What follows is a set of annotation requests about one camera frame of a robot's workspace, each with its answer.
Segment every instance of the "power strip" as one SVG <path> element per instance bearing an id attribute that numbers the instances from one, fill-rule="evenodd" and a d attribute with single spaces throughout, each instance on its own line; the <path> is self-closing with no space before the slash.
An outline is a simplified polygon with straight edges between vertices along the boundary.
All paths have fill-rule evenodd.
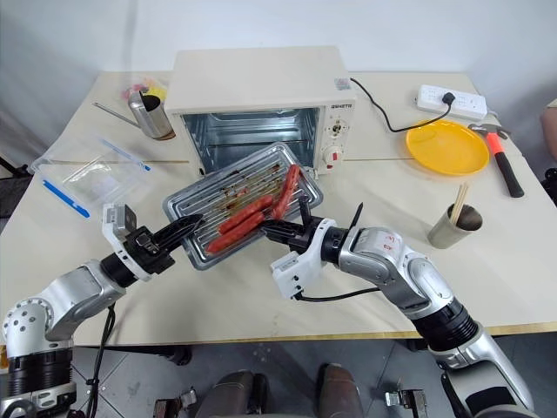
<path id="1" fill-rule="evenodd" d="M 487 115 L 486 98 L 483 96 L 437 85 L 421 85 L 416 98 L 416 105 L 422 111 L 443 113 L 446 111 L 446 104 L 441 99 L 447 92 L 451 92 L 455 96 L 449 115 L 472 120 L 482 120 Z"/>

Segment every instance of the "blue zipper seal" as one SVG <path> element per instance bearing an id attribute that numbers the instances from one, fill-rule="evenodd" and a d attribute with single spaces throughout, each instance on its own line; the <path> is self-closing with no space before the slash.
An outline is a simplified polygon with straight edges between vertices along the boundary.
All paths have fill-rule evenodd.
<path id="1" fill-rule="evenodd" d="M 89 218 L 91 216 L 89 214 L 89 212 L 87 212 L 87 210 L 84 207 L 81 207 L 80 205 L 78 205 L 73 199 L 71 199 L 67 194 L 65 194 L 60 189 L 58 189 L 50 181 L 43 180 L 43 185 L 44 185 L 44 187 L 49 189 L 51 192 L 56 194 L 62 201 L 67 203 L 68 206 L 71 206 L 73 209 L 75 209 L 76 212 L 79 213 L 84 218 Z"/>
<path id="2" fill-rule="evenodd" d="M 106 139 L 104 138 L 99 138 L 99 141 L 101 143 L 103 143 L 104 145 L 108 146 L 109 148 L 111 148 L 114 152 L 117 152 L 118 154 L 126 157 L 127 159 L 129 159 L 130 161 L 133 161 L 134 163 L 136 163 L 137 165 L 139 165 L 141 168 L 143 168 L 146 172 L 149 172 L 151 170 L 151 168 L 144 163 L 143 161 L 141 161 L 139 158 L 135 158 L 133 155 L 128 154 L 126 151 L 121 150 L 120 148 L 118 148 L 117 146 L 111 144 L 110 142 L 108 142 Z"/>

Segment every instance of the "baking tray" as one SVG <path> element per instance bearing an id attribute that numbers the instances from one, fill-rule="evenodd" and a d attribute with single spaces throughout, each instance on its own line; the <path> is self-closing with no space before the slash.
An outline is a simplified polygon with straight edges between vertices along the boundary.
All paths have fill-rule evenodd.
<path id="1" fill-rule="evenodd" d="M 164 200 L 163 209 L 169 220 L 193 213 L 203 214 L 204 223 L 183 241 L 184 249 L 195 268 L 206 270 L 264 235 L 257 230 L 223 252 L 209 254 L 205 251 L 207 244 L 218 237 L 218 226 L 238 210 L 265 194 L 277 199 L 282 191 L 286 171 L 292 164 L 299 164 L 296 156 L 288 145 L 276 142 L 209 174 Z M 285 219 L 293 220 L 299 216 L 298 199 L 303 195 L 309 198 L 310 207 L 323 201 L 323 193 L 304 170 L 301 171 L 298 190 L 292 196 Z M 265 210 L 264 214 L 268 217 L 270 209 Z"/>

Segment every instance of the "black cable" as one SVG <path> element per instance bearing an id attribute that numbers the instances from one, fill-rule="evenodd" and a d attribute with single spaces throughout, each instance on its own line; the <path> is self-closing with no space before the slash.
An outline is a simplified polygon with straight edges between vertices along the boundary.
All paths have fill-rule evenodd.
<path id="1" fill-rule="evenodd" d="M 379 292 L 380 289 L 378 287 L 370 287 L 369 289 L 362 289 L 357 290 L 356 292 L 344 293 L 339 294 L 337 296 L 326 296 L 324 298 L 310 298 L 308 296 L 304 296 L 301 292 L 294 295 L 295 300 L 302 300 L 304 302 L 333 302 L 335 300 L 342 300 L 346 298 L 352 298 L 352 296 L 358 296 L 359 294 L 370 293 L 370 292 Z"/>
<path id="2" fill-rule="evenodd" d="M 91 386 L 91 391 L 89 394 L 89 400 L 87 402 L 87 413 L 85 416 L 87 418 L 93 418 L 97 414 L 97 403 L 98 403 L 98 372 L 101 368 L 101 362 L 103 361 L 104 346 L 111 336 L 112 328 L 114 328 L 114 323 L 116 322 L 116 314 L 114 312 L 114 303 L 108 307 L 108 314 L 106 315 L 106 322 L 104 323 L 103 337 L 101 338 L 101 343 L 98 346 L 97 358 L 95 359 L 95 367 L 93 369 L 92 379 L 87 380 L 87 385 Z"/>
<path id="3" fill-rule="evenodd" d="M 366 96 L 369 97 L 369 100 L 372 102 L 372 105 L 374 105 L 375 107 L 377 107 L 381 113 L 383 113 L 383 116 L 385 117 L 385 121 L 386 121 L 386 125 L 389 128 L 389 131 L 391 132 L 403 132 L 403 131 L 410 131 L 411 129 L 414 128 L 421 128 L 422 126 L 426 126 L 429 124 L 432 124 L 433 122 L 437 122 L 438 120 L 444 118 L 446 115 L 449 114 L 449 112 L 451 111 L 451 106 L 453 105 L 453 101 L 455 99 L 454 95 L 451 92 L 447 92 L 445 93 L 445 95 L 442 98 L 443 103 L 447 104 L 447 108 L 445 113 L 443 113 L 442 115 L 438 116 L 437 118 L 434 119 L 430 119 L 427 120 L 426 122 L 423 122 L 421 124 L 418 125 L 412 125 L 412 126 L 408 126 L 406 128 L 399 128 L 399 129 L 394 129 L 391 126 L 391 122 L 389 121 L 389 117 L 386 115 L 385 109 L 383 109 L 379 103 L 377 103 L 375 100 L 373 100 L 372 95 L 369 93 L 369 91 L 366 90 L 366 88 L 355 78 L 350 78 L 354 83 L 356 83 L 360 89 L 362 89 L 362 91 L 366 94 Z"/>
<path id="4" fill-rule="evenodd" d="M 35 404 L 27 399 L 19 399 L 17 401 L 13 401 L 5 411 L 3 411 L 2 418 L 10 418 L 13 412 L 21 408 L 25 415 L 25 418 L 35 418 L 37 416 L 37 408 L 35 408 Z"/>

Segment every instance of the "oven control knob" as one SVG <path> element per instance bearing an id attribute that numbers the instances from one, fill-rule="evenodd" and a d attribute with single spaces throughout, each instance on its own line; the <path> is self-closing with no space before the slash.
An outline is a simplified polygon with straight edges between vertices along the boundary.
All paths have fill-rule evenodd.
<path id="1" fill-rule="evenodd" d="M 341 118 L 334 119 L 332 125 L 327 126 L 326 131 L 331 138 L 340 138 L 348 131 L 348 124 Z"/>
<path id="2" fill-rule="evenodd" d="M 341 159 L 342 149 L 339 146 L 329 146 L 323 151 L 323 161 L 325 161 L 328 170 L 334 168 L 334 166 L 339 163 Z"/>

